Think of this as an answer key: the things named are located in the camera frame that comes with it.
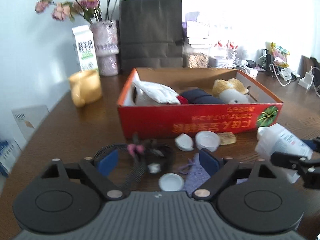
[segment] yellow cup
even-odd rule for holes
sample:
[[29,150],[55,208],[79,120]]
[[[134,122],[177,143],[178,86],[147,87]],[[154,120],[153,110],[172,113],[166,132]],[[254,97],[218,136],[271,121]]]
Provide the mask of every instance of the yellow cup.
[[69,77],[71,97],[76,107],[91,104],[102,97],[100,76],[96,70],[74,73]]

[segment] bouquet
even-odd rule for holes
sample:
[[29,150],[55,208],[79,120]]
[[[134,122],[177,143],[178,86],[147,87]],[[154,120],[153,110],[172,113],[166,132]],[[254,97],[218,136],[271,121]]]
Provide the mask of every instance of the bouquet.
[[[109,16],[110,1],[111,0],[107,0],[105,20],[112,19],[116,4],[118,2],[118,0],[116,0],[113,10]],[[55,3],[53,0],[37,0],[35,8],[36,13],[43,13],[50,5],[55,6],[51,15],[53,19],[58,21],[64,21],[67,18],[69,18],[71,21],[74,21],[76,15],[83,17],[90,24],[92,24],[92,20],[94,18],[97,22],[102,21],[100,0],[74,0],[57,3]]]

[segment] red cardboard box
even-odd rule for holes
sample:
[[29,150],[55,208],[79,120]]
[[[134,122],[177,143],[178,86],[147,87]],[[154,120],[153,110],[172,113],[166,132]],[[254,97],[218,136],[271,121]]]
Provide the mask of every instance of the red cardboard box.
[[[246,88],[250,87],[252,104],[135,106],[133,101],[132,82],[135,80],[160,83],[178,93],[190,87],[211,93],[216,79],[230,78],[237,78]],[[240,133],[266,124],[270,126],[276,122],[283,102],[259,82],[236,69],[136,68],[125,83],[117,104],[126,138],[132,138],[135,132],[139,138],[175,138],[181,133],[194,136],[202,130]]]

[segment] brown tabletop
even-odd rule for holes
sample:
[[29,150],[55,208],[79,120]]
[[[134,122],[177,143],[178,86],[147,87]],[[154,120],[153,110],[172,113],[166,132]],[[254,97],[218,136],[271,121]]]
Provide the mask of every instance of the brown tabletop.
[[[103,146],[125,142],[116,108],[116,101],[125,80],[124,76],[102,78],[103,98],[81,109],[75,108],[70,93],[67,93],[44,120],[23,151],[4,187],[0,199],[0,239],[11,239],[20,231],[12,213],[12,203],[17,194],[51,159],[60,158],[65,163],[77,162],[86,156],[93,156]],[[309,139],[320,135],[320,98],[314,90],[306,93],[304,88],[298,86],[298,82],[281,87],[275,78],[264,73],[259,73],[257,80],[284,101],[278,118],[281,125],[299,138]],[[237,134],[236,138],[235,144],[219,147],[216,154],[233,156],[244,162],[256,160],[256,133]],[[162,141],[173,146],[172,139]],[[194,154],[181,152],[176,147],[175,150],[174,172]],[[129,172],[129,159],[128,155],[120,156],[120,162],[112,174],[114,182],[123,181]],[[139,190],[159,190],[158,179],[158,176],[145,176]],[[303,189],[301,179],[295,186],[303,191],[308,200],[298,231],[310,240],[315,239],[320,233],[320,191]]]

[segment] vase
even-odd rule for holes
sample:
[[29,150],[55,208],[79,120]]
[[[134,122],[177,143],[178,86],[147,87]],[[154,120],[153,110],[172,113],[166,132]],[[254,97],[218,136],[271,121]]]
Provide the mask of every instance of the vase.
[[117,21],[108,20],[91,25],[94,47],[101,76],[115,76],[119,73]]

